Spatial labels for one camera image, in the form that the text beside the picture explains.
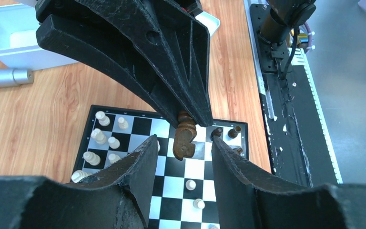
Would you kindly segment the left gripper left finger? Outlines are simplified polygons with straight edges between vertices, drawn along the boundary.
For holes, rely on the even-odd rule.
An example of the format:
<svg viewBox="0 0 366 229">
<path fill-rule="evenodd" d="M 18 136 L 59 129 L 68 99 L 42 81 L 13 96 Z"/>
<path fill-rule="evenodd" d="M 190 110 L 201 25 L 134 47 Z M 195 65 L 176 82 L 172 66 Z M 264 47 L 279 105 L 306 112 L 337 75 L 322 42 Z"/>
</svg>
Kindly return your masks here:
<svg viewBox="0 0 366 229">
<path fill-rule="evenodd" d="M 158 158 L 152 135 L 132 153 L 82 179 L 0 176 L 0 229 L 142 229 Z"/>
</svg>

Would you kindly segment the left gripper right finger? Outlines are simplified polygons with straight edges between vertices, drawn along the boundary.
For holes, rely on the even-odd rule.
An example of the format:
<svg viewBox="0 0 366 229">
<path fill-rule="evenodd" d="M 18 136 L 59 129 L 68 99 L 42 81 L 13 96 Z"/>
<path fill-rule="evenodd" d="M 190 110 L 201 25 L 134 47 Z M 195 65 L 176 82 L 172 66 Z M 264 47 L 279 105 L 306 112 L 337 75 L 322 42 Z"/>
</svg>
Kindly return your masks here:
<svg viewBox="0 0 366 229">
<path fill-rule="evenodd" d="M 366 229 L 366 185 L 300 186 L 239 156 L 219 137 L 212 165 L 222 229 Z"/>
</svg>

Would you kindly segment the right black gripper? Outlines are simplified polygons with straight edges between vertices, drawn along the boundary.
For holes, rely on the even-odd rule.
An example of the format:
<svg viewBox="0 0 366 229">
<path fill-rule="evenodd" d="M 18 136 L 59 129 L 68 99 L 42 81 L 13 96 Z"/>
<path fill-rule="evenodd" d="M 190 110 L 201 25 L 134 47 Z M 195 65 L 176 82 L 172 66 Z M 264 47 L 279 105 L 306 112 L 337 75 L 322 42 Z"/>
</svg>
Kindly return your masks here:
<svg viewBox="0 0 366 229">
<path fill-rule="evenodd" d="M 185 110 L 213 123 L 208 94 L 210 34 L 199 0 L 38 0 L 38 45 L 117 81 L 173 127 Z M 100 17 L 128 41 L 76 21 Z"/>
</svg>

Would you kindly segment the black white chessboard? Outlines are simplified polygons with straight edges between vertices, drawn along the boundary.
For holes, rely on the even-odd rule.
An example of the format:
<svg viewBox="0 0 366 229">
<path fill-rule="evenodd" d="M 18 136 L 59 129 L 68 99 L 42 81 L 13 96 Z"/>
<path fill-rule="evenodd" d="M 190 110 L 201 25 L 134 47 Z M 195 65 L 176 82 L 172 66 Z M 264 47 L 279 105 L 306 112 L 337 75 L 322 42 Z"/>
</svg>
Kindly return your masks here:
<svg viewBox="0 0 366 229">
<path fill-rule="evenodd" d="M 125 157 L 156 135 L 160 149 L 149 228 L 218 229 L 211 153 L 211 134 L 217 128 L 229 147 L 248 158 L 245 122 L 215 119 L 212 126 L 198 126 L 194 156 L 180 161 L 173 155 L 175 129 L 158 113 L 92 105 L 71 177 L 97 173 L 110 165 L 111 157 Z"/>
</svg>

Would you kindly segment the dark brown knight piece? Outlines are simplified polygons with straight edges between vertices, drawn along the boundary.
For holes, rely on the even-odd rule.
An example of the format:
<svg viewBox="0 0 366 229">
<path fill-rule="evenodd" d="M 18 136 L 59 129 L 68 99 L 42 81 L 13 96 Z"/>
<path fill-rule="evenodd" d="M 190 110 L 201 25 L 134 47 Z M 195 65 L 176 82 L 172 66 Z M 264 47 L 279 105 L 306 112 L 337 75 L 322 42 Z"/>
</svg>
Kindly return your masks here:
<svg viewBox="0 0 366 229">
<path fill-rule="evenodd" d="M 173 155 L 183 161 L 195 154 L 195 144 L 192 141 L 197 136 L 196 122 L 186 111 L 180 111 L 177 120 L 179 124 L 175 130 Z"/>
</svg>

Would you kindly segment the silver microphone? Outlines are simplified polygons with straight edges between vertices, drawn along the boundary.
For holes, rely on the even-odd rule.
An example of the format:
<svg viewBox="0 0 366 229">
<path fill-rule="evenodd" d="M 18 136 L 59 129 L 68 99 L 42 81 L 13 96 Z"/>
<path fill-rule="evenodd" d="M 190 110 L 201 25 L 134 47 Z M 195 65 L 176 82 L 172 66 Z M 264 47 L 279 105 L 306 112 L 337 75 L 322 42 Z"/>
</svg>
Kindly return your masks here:
<svg viewBox="0 0 366 229">
<path fill-rule="evenodd" d="M 34 74 L 28 69 L 0 69 L 0 88 L 20 86 L 34 82 Z"/>
</svg>

